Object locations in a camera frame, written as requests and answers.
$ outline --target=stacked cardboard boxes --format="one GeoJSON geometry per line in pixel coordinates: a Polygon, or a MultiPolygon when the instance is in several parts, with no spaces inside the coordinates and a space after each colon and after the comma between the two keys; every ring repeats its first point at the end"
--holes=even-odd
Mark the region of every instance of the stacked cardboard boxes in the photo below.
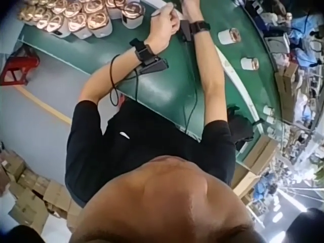
{"type": "Polygon", "coordinates": [[[298,67],[298,64],[291,62],[287,68],[282,67],[275,74],[275,80],[280,95],[282,118],[291,123],[294,122],[296,103],[293,77],[295,76],[298,67]]]}
{"type": "Polygon", "coordinates": [[[67,219],[68,228],[75,228],[82,209],[71,199],[64,186],[28,169],[24,160],[15,153],[2,152],[0,163],[0,189],[8,187],[16,199],[9,212],[12,218],[39,234],[49,214],[67,219]]]}
{"type": "Polygon", "coordinates": [[[269,165],[277,147],[277,141],[261,135],[243,162],[249,170],[236,165],[231,187],[239,198],[244,197],[260,180],[260,175],[269,165]]]}
{"type": "Polygon", "coordinates": [[[19,224],[27,225],[38,234],[42,233],[49,213],[44,202],[29,189],[19,195],[9,215],[19,224]]]}
{"type": "Polygon", "coordinates": [[[48,209],[56,217],[67,219],[72,198],[65,186],[51,180],[43,197],[48,209]]]}

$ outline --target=hand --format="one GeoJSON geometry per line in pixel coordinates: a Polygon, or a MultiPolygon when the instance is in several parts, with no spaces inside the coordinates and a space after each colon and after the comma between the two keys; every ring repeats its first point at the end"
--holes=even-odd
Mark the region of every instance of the hand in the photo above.
{"type": "Polygon", "coordinates": [[[172,3],[155,11],[151,17],[150,34],[145,41],[154,54],[168,47],[170,38],[180,28],[180,20],[172,3]]]}
{"type": "Polygon", "coordinates": [[[200,10],[200,0],[183,0],[182,13],[190,23],[204,20],[200,10]]]}

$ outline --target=black device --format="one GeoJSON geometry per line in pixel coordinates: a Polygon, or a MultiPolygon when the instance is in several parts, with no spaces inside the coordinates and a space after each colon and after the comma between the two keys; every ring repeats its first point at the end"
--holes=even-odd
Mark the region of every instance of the black device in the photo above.
{"type": "Polygon", "coordinates": [[[209,23],[207,23],[205,21],[196,21],[196,22],[190,24],[190,30],[191,30],[191,34],[195,35],[202,31],[210,31],[211,26],[209,23]]]}
{"type": "Polygon", "coordinates": [[[136,56],[141,62],[148,61],[155,57],[155,54],[152,52],[149,45],[144,44],[144,42],[138,40],[137,38],[133,39],[130,42],[132,47],[136,49],[136,56]]]}
{"type": "Polygon", "coordinates": [[[188,20],[180,20],[180,29],[178,35],[182,42],[192,42],[193,36],[202,31],[209,31],[211,26],[205,21],[196,21],[189,23],[188,20]]]}
{"type": "Polygon", "coordinates": [[[169,68],[166,59],[160,58],[155,55],[150,46],[146,45],[144,42],[135,38],[130,42],[130,45],[132,47],[135,47],[136,56],[138,60],[142,62],[141,65],[137,68],[139,74],[159,72],[169,68]]]}

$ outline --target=black t-shirt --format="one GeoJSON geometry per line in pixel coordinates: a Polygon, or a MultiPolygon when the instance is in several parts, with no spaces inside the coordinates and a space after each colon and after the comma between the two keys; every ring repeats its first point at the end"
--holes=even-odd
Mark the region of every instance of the black t-shirt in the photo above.
{"type": "Polygon", "coordinates": [[[199,143],[172,122],[128,100],[102,134],[97,105],[82,101],[75,107],[67,142],[66,187],[84,207],[108,181],[160,155],[191,161],[227,184],[235,170],[235,146],[225,121],[207,124],[199,143]]]}

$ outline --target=red plastic stool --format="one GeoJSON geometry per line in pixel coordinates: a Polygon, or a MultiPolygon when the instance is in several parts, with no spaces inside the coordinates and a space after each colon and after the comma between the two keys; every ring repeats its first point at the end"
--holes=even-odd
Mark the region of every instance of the red plastic stool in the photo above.
{"type": "Polygon", "coordinates": [[[28,80],[26,79],[28,72],[38,67],[39,57],[31,47],[23,45],[19,48],[11,57],[6,61],[5,67],[0,75],[0,86],[8,85],[26,85],[28,80]],[[12,74],[13,80],[8,80],[7,72],[12,74]],[[20,79],[15,76],[15,71],[21,72],[20,79]]]}

